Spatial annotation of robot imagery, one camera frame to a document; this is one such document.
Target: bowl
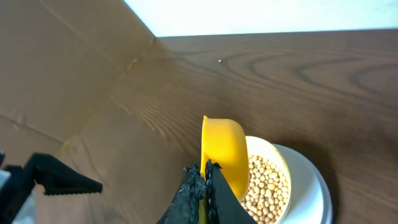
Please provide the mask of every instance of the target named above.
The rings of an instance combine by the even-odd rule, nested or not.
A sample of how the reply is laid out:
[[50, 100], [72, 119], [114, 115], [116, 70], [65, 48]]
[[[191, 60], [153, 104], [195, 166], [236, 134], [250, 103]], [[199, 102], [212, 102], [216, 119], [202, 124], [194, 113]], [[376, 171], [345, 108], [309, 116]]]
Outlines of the bowl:
[[248, 147], [248, 156], [261, 156], [263, 159], [271, 160], [285, 174], [289, 197], [285, 210], [276, 221], [276, 223], [281, 223], [286, 217], [292, 198], [292, 180], [290, 178], [289, 167], [278, 149], [266, 140], [254, 136], [246, 136], [246, 144]]

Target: brown wooden surface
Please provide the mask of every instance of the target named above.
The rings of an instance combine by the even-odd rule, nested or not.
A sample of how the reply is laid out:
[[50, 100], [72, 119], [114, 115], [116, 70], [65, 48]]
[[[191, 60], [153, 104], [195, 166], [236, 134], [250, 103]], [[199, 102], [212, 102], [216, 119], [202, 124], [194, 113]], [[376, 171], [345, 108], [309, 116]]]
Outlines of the brown wooden surface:
[[337, 223], [398, 223], [398, 30], [158, 39], [63, 147], [103, 194], [38, 196], [39, 223], [154, 223], [204, 114], [307, 156]]

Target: yellow object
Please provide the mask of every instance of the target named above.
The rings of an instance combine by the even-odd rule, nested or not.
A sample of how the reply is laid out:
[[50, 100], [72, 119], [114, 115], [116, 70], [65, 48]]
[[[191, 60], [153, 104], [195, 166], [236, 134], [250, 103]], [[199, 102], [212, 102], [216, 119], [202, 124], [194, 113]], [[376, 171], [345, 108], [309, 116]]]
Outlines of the yellow object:
[[217, 162], [226, 181], [241, 201], [249, 184], [249, 162], [242, 127], [231, 119], [204, 117], [201, 131], [200, 173], [205, 176], [208, 159]]

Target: white object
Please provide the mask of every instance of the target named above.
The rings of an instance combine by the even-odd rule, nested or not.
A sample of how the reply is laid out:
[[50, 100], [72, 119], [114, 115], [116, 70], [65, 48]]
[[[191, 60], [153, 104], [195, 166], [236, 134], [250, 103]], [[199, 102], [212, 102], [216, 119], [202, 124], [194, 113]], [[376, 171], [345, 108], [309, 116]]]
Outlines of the white object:
[[[248, 147], [255, 142], [256, 147], [267, 141], [246, 136]], [[283, 155], [292, 180], [292, 198], [283, 224], [331, 224], [333, 213], [331, 198], [325, 180], [317, 168], [303, 155], [285, 146], [274, 145]]]
[[[0, 170], [0, 189], [10, 176], [9, 172]], [[19, 213], [12, 224], [34, 224], [35, 220], [35, 200], [31, 194], [19, 210]]]
[[395, 0], [125, 0], [157, 37], [387, 29]]

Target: white plate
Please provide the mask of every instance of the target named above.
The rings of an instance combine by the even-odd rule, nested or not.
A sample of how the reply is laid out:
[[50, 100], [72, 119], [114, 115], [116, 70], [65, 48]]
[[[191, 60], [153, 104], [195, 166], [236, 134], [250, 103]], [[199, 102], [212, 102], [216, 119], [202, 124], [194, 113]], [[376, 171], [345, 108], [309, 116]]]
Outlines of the white plate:
[[292, 179], [292, 199], [283, 224], [331, 224], [331, 198], [318, 169], [303, 155], [285, 146], [274, 145], [283, 155]]

